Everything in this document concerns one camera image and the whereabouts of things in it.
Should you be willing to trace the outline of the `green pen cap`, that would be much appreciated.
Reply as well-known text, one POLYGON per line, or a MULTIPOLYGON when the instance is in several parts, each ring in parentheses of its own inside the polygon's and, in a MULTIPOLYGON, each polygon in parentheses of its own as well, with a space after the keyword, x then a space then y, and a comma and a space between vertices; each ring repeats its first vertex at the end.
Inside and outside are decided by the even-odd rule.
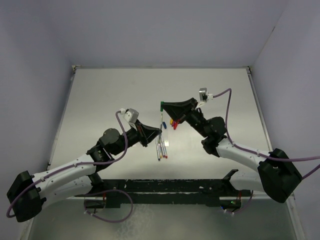
POLYGON ((161 101, 161 102, 160 102, 160 111, 161 111, 161 112, 163 112, 163 104, 164 104, 164 102, 161 101))

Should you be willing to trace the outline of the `green marker pen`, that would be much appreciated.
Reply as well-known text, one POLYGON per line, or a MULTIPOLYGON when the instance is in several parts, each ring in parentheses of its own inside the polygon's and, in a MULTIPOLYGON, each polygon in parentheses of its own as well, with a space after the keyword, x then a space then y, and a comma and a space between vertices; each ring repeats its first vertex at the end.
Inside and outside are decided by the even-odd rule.
POLYGON ((163 129, 163 109, 160 109, 160 130, 163 129))

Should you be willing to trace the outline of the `blue marker pen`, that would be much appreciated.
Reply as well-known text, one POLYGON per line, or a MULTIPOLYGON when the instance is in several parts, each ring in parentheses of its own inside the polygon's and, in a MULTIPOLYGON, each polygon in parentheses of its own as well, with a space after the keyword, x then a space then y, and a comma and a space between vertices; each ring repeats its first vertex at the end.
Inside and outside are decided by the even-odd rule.
POLYGON ((160 154, 160 148, 159 148, 159 143, 158 143, 158 137, 155 138, 155 147, 156 147, 157 159, 158 159, 158 161, 160 161, 161 154, 160 154))

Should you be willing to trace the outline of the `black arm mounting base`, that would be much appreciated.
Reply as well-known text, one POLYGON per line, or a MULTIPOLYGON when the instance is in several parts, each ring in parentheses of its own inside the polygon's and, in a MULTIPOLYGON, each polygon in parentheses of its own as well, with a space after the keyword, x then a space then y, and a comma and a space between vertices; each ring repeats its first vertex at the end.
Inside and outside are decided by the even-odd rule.
POLYGON ((241 198, 250 190, 236 190, 231 185, 231 170, 222 179, 101 179, 93 174, 92 199, 86 198, 88 209, 119 208, 122 204, 205 205, 223 209, 239 209, 241 198))

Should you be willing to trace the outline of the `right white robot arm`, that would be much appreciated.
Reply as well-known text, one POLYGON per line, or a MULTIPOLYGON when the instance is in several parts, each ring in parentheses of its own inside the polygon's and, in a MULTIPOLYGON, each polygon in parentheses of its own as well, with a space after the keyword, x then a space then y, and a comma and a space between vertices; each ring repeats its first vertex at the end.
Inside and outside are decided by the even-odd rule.
POLYGON ((233 160, 255 174, 245 180, 234 177, 222 183, 228 196, 239 190, 265 192, 272 200, 284 203, 302 181, 302 175, 283 150, 259 151, 231 141, 225 120, 221 116, 206 119, 194 98, 182 102, 161 102, 160 108, 177 124, 187 122, 204 139, 203 149, 218 158, 233 160))

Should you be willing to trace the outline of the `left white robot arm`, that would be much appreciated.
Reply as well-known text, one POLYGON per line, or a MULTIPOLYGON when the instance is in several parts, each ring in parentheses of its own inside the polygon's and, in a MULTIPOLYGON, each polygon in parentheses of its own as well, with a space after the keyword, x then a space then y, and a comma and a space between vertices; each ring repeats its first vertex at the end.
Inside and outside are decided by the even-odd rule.
POLYGON ((22 223, 60 200, 98 196, 103 191, 99 171, 121 160, 135 144, 147 147, 161 132, 160 128, 136 120, 122 133, 107 129, 96 145, 69 163, 34 174, 27 170, 19 173, 6 194, 10 203, 6 217, 22 223))

